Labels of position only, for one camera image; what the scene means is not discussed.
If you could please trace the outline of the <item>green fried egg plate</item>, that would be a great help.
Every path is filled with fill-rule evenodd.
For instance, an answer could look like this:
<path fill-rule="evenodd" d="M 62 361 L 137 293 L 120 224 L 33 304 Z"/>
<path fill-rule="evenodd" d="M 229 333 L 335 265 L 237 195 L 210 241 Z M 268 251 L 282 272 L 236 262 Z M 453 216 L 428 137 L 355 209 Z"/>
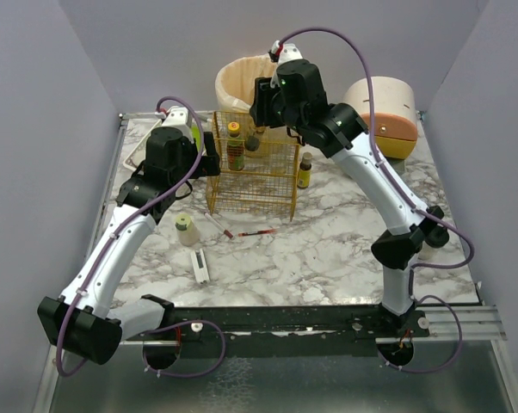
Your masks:
<path fill-rule="evenodd" d="M 192 136 L 194 138 L 195 145 L 197 147 L 199 147 L 200 146 L 200 130 L 199 130 L 199 127 L 195 123 L 191 126 L 191 132 L 192 132 Z"/>

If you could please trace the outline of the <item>red sauce bottle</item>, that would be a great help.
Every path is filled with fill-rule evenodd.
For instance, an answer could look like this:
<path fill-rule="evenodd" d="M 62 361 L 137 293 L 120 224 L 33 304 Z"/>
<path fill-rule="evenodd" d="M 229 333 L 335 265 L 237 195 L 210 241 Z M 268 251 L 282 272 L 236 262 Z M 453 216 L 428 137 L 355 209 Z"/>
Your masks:
<path fill-rule="evenodd" d="M 241 126 L 233 121 L 227 125 L 228 137 L 226 151 L 228 168 L 240 171 L 244 168 L 244 140 L 241 136 Z"/>

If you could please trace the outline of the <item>gold spice jar black cap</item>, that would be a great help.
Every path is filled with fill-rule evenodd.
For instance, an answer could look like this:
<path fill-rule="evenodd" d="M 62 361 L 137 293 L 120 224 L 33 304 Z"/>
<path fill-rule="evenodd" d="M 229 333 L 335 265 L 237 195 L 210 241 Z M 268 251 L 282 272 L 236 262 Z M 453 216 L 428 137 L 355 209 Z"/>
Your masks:
<path fill-rule="evenodd" d="M 264 126 L 252 127 L 244 141 L 244 148 L 249 152 L 256 152 L 260 148 L 265 134 L 266 128 Z"/>

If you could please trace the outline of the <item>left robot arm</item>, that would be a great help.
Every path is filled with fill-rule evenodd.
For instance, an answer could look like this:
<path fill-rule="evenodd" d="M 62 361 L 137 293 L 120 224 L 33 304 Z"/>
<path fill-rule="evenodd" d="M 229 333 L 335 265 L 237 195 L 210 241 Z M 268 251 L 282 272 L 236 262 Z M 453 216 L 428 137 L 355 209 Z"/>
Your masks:
<path fill-rule="evenodd" d="M 112 218 L 88 261 L 58 298 L 45 297 L 38 306 L 58 359 L 69 352 L 103 365 L 122 341 L 159 328 L 173 307 L 169 301 L 146 294 L 112 310 L 114 293 L 141 244 L 180 199 L 176 190 L 219 172 L 212 133 L 194 143 L 179 126 L 151 130 L 145 157 L 120 187 Z"/>

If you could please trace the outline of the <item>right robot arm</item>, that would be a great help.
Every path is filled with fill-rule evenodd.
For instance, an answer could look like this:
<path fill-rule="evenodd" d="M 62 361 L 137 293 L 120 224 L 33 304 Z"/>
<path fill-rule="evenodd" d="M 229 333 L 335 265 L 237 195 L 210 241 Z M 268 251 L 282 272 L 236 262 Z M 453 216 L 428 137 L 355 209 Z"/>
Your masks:
<path fill-rule="evenodd" d="M 405 199 L 410 189 L 371 147 L 363 119 L 347 103 L 328 102 L 318 67 L 306 59 L 257 78 L 250 115 L 257 126 L 296 132 L 350 176 L 376 207 L 386 225 L 371 247 L 383 268 L 381 306 L 403 323 L 415 307 L 410 268 L 428 239 L 447 235 L 437 223 L 442 210 Z"/>

